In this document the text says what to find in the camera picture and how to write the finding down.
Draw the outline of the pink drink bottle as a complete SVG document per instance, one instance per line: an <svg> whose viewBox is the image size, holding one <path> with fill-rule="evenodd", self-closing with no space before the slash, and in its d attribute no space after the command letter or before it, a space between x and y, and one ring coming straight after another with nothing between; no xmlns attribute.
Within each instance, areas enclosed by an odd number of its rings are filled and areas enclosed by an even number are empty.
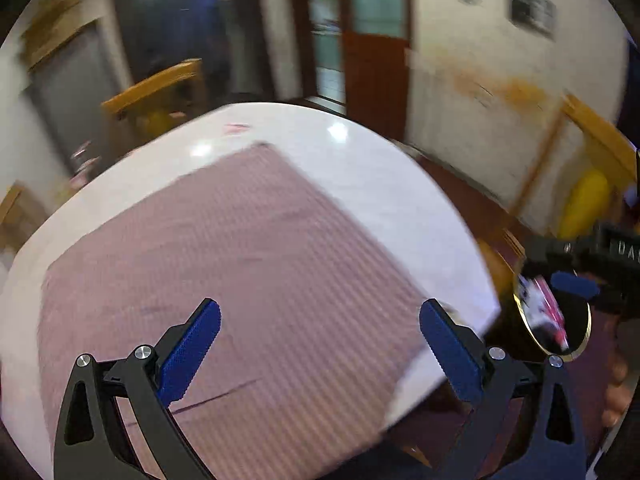
<svg viewBox="0 0 640 480"><path fill-rule="evenodd" d="M570 346L564 316L546 280L540 275L536 278L520 275L516 298L525 324L538 344L550 353L567 352Z"/></svg>

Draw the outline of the black gold rimmed trash bin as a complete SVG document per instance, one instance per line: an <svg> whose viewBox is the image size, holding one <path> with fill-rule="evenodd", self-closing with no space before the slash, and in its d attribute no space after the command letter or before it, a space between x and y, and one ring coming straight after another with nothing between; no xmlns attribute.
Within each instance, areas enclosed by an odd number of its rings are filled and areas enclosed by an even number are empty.
<svg viewBox="0 0 640 480"><path fill-rule="evenodd" d="M589 300L585 300L584 298L576 297L570 294L566 294L565 292L560 292L559 290L554 289L551 286L551 275L554 272L551 271L543 271L534 269L524 270L519 273L513 280L513 292L512 298L515 304L515 309L518 311L518 319L524 325L525 333L529 336L532 341L533 348L542 356L558 356L564 362L575 361L578 356L584 352L587 344L589 342L591 331L592 331L592 313L591 306ZM535 340L532 332L528 329L527 325L524 321L524 316L522 315L522 311L520 306L518 305L518 298L516 298L516 288L518 287L518 277L525 276L526 278L536 278L536 276L542 276L551 291L553 292L553 296L555 296L556 301L558 302L559 308L564 316L565 321L565 330L567 333L568 345L570 348L565 353L550 353L544 348L541 347L540 344Z"/></svg>

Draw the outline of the red striped table cloth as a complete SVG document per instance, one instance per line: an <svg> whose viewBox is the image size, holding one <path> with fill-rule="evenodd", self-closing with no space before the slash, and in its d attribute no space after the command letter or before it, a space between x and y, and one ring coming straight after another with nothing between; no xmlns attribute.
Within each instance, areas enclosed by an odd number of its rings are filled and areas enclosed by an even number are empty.
<svg viewBox="0 0 640 480"><path fill-rule="evenodd" d="M221 330L176 421L221 479L312 479L381 440L424 348L423 292L273 146L178 179L49 266L38 326L48 429L78 354L152 344L198 304Z"/></svg>

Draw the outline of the grey refrigerator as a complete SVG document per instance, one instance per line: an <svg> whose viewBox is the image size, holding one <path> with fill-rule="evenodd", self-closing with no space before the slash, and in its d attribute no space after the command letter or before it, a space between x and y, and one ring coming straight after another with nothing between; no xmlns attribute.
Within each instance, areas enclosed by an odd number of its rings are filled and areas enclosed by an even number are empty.
<svg viewBox="0 0 640 480"><path fill-rule="evenodd" d="M93 159L97 176L116 162L102 103L120 90L96 21L82 26L29 71L27 95L69 172Z"/></svg>

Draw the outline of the wooden chair yellow cushion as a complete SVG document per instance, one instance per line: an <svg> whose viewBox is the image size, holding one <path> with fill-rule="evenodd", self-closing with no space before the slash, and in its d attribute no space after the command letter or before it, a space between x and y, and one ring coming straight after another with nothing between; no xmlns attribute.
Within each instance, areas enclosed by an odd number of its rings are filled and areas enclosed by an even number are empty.
<svg viewBox="0 0 640 480"><path fill-rule="evenodd" d="M206 112L200 58L188 58L143 79L101 104L114 141L147 144Z"/></svg>

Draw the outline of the cardboard box on fridge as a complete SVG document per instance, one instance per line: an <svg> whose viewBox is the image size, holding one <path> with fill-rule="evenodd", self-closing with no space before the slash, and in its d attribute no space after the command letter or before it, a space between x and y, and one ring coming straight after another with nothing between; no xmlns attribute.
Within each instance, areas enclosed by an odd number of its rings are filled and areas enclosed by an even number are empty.
<svg viewBox="0 0 640 480"><path fill-rule="evenodd" d="M32 70L73 38L85 24L85 0L40 0L35 15L21 34L23 65Z"/></svg>

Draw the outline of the dark sliding glass door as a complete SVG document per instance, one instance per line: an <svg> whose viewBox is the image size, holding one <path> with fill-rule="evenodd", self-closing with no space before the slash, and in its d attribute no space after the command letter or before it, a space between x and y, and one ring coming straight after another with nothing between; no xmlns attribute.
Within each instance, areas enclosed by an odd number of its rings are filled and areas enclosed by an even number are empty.
<svg viewBox="0 0 640 480"><path fill-rule="evenodd" d="M259 0L114 0L131 77L202 61L209 108L276 98Z"/></svg>

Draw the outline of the wooden chair by wall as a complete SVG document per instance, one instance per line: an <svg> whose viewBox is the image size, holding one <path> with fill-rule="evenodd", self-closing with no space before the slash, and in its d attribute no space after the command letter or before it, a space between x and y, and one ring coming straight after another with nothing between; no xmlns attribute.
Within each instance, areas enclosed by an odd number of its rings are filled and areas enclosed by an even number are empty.
<svg viewBox="0 0 640 480"><path fill-rule="evenodd" d="M1 250L16 255L49 215L20 181L6 192L0 206Z"/></svg>

